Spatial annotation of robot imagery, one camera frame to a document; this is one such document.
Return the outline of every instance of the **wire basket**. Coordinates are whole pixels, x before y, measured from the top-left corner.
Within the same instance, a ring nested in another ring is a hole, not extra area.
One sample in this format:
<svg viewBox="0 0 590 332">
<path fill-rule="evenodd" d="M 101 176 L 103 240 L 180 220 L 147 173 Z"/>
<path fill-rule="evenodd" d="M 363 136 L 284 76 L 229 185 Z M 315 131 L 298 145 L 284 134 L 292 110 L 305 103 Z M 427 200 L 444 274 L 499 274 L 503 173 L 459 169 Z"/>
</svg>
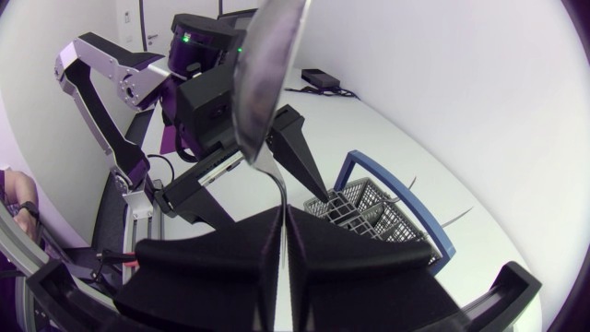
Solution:
<svg viewBox="0 0 590 332">
<path fill-rule="evenodd" d="M 329 201 L 306 201 L 305 211 L 358 235 L 387 242 L 427 241 L 428 233 L 419 230 L 394 200 L 371 179 L 345 185 L 342 191 L 328 191 Z M 432 248 L 434 263 L 441 256 Z"/>
</svg>

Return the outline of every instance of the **white wall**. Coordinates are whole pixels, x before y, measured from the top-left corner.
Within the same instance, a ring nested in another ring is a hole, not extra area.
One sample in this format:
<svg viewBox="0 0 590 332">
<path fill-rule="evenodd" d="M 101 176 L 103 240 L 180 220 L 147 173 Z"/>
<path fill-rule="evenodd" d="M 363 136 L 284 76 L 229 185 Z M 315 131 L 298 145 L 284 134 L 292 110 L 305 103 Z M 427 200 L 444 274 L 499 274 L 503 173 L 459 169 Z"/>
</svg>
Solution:
<svg viewBox="0 0 590 332">
<path fill-rule="evenodd" d="M 58 211 L 48 216 L 53 228 L 65 229 L 60 223 L 67 220 L 82 240 L 55 234 L 69 246 L 90 245 L 108 164 L 55 81 L 53 66 L 59 52 L 85 32 L 118 42 L 115 13 L 113 1 L 18 0 L 0 17 L 0 89 L 8 122 L 31 175 Z M 108 79 L 93 78 L 115 123 L 126 130 L 133 113 L 114 98 Z"/>
<path fill-rule="evenodd" d="M 23 155 L 20 153 L 18 143 L 15 139 L 8 117 L 6 116 L 6 109 L 0 91 L 0 168 L 5 169 L 10 167 L 12 170 L 19 170 L 35 179 L 34 173 L 30 170 L 28 163 L 25 161 Z M 59 234 L 61 243 L 68 246 L 85 246 L 86 242 L 80 235 L 72 228 L 72 226 L 65 221 L 64 217 L 57 210 L 51 199 L 45 194 L 43 188 L 38 186 L 37 193 L 39 195 L 39 209 L 41 217 L 44 220 L 44 225 L 52 234 Z"/>
<path fill-rule="evenodd" d="M 139 17 L 138 0 L 116 0 L 117 5 L 117 29 L 121 46 L 131 52 L 143 52 L 144 46 L 141 39 L 141 22 Z M 125 21 L 125 13 L 129 13 L 128 21 Z"/>
<path fill-rule="evenodd" d="M 296 66 L 338 77 L 474 193 L 543 282 L 547 329 L 590 242 L 590 70 L 561 2 L 317 0 Z"/>
</svg>

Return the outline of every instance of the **wristwatch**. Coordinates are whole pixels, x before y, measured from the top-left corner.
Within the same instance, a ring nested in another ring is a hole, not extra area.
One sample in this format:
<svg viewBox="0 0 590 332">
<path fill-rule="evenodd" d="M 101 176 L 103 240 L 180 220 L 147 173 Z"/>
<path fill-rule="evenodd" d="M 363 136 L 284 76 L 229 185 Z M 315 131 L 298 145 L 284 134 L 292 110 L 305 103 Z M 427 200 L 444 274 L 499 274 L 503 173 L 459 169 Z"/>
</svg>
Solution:
<svg viewBox="0 0 590 332">
<path fill-rule="evenodd" d="M 35 203 L 26 201 L 25 203 L 21 204 L 20 207 L 18 207 L 18 210 L 20 211 L 23 208 L 25 208 L 36 220 L 39 220 L 39 209 Z"/>
</svg>

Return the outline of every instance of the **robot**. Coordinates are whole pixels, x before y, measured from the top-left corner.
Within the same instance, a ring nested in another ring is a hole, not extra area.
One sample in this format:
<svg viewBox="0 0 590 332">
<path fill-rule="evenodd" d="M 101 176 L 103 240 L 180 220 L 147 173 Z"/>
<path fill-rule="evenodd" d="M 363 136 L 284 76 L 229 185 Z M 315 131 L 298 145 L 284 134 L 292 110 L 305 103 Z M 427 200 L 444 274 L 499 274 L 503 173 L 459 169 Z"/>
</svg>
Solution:
<svg viewBox="0 0 590 332">
<path fill-rule="evenodd" d="M 154 205 L 158 205 L 171 217 L 180 215 L 191 223 L 202 221 L 214 229 L 234 222 L 206 186 L 243 159 L 231 120 L 231 90 L 245 30 L 234 29 L 226 22 L 235 25 L 238 18 L 253 13 L 241 12 L 221 20 L 176 15 L 168 58 L 131 53 L 92 32 L 70 42 L 57 57 L 56 79 L 74 98 L 102 147 L 117 190 L 134 219 L 151 218 Z M 159 102 L 164 123 L 176 129 L 179 156 L 196 165 L 166 187 L 155 187 L 148 176 L 145 153 L 117 129 L 92 86 L 90 69 L 108 77 L 117 97 L 136 112 L 149 110 Z M 283 167 L 327 201 L 324 182 L 301 132 L 303 121 L 286 105 L 277 112 L 267 143 Z"/>
</svg>

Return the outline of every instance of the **power adapter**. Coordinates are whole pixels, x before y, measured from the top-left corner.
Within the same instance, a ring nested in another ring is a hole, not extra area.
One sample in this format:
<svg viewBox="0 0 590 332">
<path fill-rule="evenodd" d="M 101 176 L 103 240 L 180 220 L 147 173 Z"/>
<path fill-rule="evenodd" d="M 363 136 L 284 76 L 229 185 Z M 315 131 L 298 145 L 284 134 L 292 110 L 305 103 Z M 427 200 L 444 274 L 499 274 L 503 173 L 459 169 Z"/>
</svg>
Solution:
<svg viewBox="0 0 590 332">
<path fill-rule="evenodd" d="M 338 88 L 340 81 L 320 69 L 302 69 L 301 78 L 318 89 Z"/>
</svg>

